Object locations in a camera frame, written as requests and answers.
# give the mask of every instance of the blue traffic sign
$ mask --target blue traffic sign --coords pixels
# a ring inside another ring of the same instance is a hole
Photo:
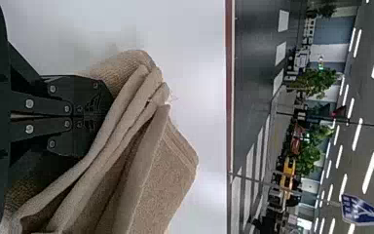
[[[374,225],[374,207],[348,194],[342,195],[342,217],[347,223],[357,226]]]

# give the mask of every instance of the sidewalk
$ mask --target sidewalk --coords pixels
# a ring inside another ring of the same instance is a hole
[[[270,112],[270,126],[267,145],[267,160],[265,163],[266,173],[262,179],[270,182],[272,179],[272,170],[276,169],[276,160],[281,154],[282,144],[284,142],[285,133],[290,124],[290,116],[276,114],[278,111],[285,113],[293,113],[293,103],[296,100],[296,92],[288,93],[286,86],[281,86],[278,93],[272,100]],[[253,204],[253,218],[259,218],[260,215],[266,214],[267,199],[269,187],[259,186],[257,199]],[[244,233],[253,233],[254,226],[249,225]]]

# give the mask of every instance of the yellow car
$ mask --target yellow car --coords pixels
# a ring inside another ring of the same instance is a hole
[[[296,161],[294,159],[290,159],[289,157],[286,157],[284,160],[284,165],[282,172],[286,175],[282,175],[280,179],[280,187],[292,189],[293,186],[293,177],[296,172]],[[284,192],[284,198],[288,200],[290,198],[291,194],[289,192]]]

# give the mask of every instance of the green tree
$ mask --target green tree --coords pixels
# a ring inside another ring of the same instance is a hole
[[[326,138],[333,135],[333,130],[323,125],[313,125],[306,131],[309,137],[302,141],[300,154],[297,156],[296,171],[301,176],[308,176],[315,170],[315,161],[323,154],[319,149]]]
[[[332,137],[333,130],[324,125],[313,125],[307,131],[307,134],[309,134],[309,141],[311,144],[318,146],[324,139]]]
[[[302,150],[296,162],[296,172],[300,176],[308,176],[315,170],[315,161],[320,159],[322,152],[312,143],[303,142]]]
[[[324,70],[307,69],[305,73],[290,83],[289,90],[306,92],[307,97],[318,95],[318,99],[324,98],[324,91],[336,82],[336,70],[325,68]]]
[[[332,4],[334,0],[327,0],[325,4],[317,9],[309,9],[306,11],[306,18],[315,19],[317,16],[321,16],[326,19],[330,19],[333,14],[336,13],[336,5]]]

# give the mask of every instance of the beige cloth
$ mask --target beige cloth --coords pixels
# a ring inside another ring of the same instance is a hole
[[[116,97],[91,149],[20,208],[7,201],[0,233],[164,233],[198,158],[169,120],[160,69],[129,51],[80,74]]]

